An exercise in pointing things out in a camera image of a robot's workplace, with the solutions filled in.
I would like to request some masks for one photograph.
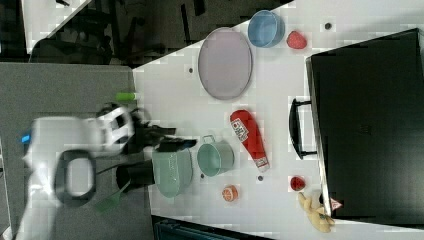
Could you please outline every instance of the ketchup bottle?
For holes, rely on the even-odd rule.
[[[261,133],[253,116],[246,110],[238,110],[231,114],[230,122],[234,132],[250,156],[252,156],[259,171],[265,172],[268,170],[269,162],[266,158]]]

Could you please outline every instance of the white robot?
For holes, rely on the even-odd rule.
[[[49,239],[58,208],[81,206],[95,193],[94,158],[121,153],[134,135],[128,110],[109,104],[97,118],[34,120],[24,161],[32,169],[18,240]]]

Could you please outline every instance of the green mug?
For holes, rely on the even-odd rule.
[[[197,163],[206,176],[213,177],[233,168],[234,153],[228,143],[216,142],[212,135],[204,136],[197,152]]]

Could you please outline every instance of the green object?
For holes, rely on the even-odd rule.
[[[159,191],[167,198],[180,194],[191,183],[193,167],[188,149],[153,152],[153,175]]]
[[[212,135],[204,136],[203,142],[197,152],[197,163],[206,176],[213,177],[233,168],[234,153],[228,143],[215,142]]]
[[[123,188],[121,188],[119,191],[115,192],[114,194],[110,195],[109,197],[106,197],[105,199],[96,203],[94,208],[98,212],[104,213],[104,212],[118,206],[119,202],[121,201],[121,193],[130,185],[130,182],[131,181],[128,181],[127,184],[125,184],[125,186]]]
[[[136,100],[135,93],[117,93],[115,96],[116,101],[133,101]]]

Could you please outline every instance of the blue bowl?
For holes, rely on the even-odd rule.
[[[253,15],[247,35],[254,46],[270,48],[283,39],[285,30],[284,23],[278,15],[262,10]]]

